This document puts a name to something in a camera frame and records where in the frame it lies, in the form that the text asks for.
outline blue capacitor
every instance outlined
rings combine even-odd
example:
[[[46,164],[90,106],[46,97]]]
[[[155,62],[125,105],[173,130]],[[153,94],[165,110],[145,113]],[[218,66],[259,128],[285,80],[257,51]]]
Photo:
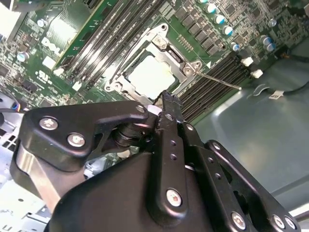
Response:
[[[270,43],[269,45],[265,45],[264,49],[268,52],[272,52],[276,49],[276,45],[274,43]]]
[[[272,39],[269,36],[262,35],[260,38],[260,43],[265,46],[268,46],[272,43]]]
[[[223,15],[217,14],[217,15],[214,17],[213,20],[214,20],[214,22],[215,22],[216,24],[223,24],[224,21],[225,21],[225,18],[224,18]]]
[[[232,49],[234,52],[237,52],[237,51],[240,50],[240,46],[239,46],[239,44],[232,42],[232,43],[231,43],[231,49]]]

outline white label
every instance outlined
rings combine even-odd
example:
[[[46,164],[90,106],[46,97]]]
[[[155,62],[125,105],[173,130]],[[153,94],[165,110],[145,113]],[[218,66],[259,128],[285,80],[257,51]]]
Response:
[[[54,52],[57,56],[60,56],[60,48],[56,47],[56,45],[54,43],[51,43],[49,41],[49,39],[47,39],[46,37],[44,37],[41,41],[41,43],[45,46],[48,47],[49,50],[51,50],[52,52]]]
[[[284,93],[284,91],[276,90],[276,91],[269,97],[269,99],[277,100],[277,99],[279,99],[280,97],[283,96],[283,93]]]
[[[45,57],[45,59],[43,60],[42,64],[44,66],[46,66],[47,68],[49,68],[50,70],[53,69],[54,65],[56,64],[56,61],[54,61],[53,59],[51,59],[49,56]]]

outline capacitor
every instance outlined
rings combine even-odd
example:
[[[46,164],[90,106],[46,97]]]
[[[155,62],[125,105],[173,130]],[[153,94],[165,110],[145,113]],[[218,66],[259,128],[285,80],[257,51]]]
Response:
[[[265,45],[264,49],[268,52],[272,52],[276,49],[276,45],[274,43],[270,43],[269,45]]]
[[[232,43],[231,43],[231,49],[232,49],[234,52],[237,52],[237,51],[239,51],[240,46],[239,46],[239,44],[237,44],[237,43],[235,43],[235,42],[232,42]]]
[[[205,11],[209,14],[214,13],[216,11],[217,7],[213,3],[209,3],[205,6]]]
[[[271,42],[272,42],[272,39],[269,36],[262,35],[260,38],[260,43],[265,46],[268,46],[269,44],[271,44]]]
[[[46,21],[44,20],[44,19],[39,19],[38,21],[37,21],[37,24],[38,24],[38,26],[40,27],[40,28],[43,28],[43,27],[45,27],[45,25],[46,25]]]
[[[17,54],[16,58],[20,62],[25,62],[27,59],[29,59],[29,54],[27,52],[21,52]]]
[[[268,22],[268,25],[270,28],[273,28],[274,26],[277,25],[277,20],[274,18],[270,19],[270,21]]]
[[[230,26],[225,26],[222,31],[223,31],[224,35],[231,35],[231,34],[233,34],[233,28],[230,27]]]
[[[224,23],[225,18],[224,18],[223,15],[217,14],[217,15],[214,17],[213,20],[214,20],[214,22],[215,22],[216,24],[222,24],[222,23]]]

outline black ram slot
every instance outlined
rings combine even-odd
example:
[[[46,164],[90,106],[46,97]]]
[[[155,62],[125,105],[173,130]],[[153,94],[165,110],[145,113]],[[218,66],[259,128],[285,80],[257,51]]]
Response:
[[[235,53],[229,54],[207,74],[234,85],[239,85],[250,77],[250,72],[241,64]],[[201,113],[209,111],[232,90],[230,87],[207,78],[199,79],[180,96],[183,102],[182,112],[184,119],[192,121]]]

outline motherboard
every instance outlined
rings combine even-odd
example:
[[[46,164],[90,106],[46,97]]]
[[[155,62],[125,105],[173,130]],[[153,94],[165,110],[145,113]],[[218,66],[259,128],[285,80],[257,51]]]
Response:
[[[287,0],[49,1],[22,18],[12,39],[0,36],[0,84],[28,109],[151,104],[165,89],[183,96],[199,73],[235,53],[249,70],[243,86],[277,49],[308,36],[305,17]]]

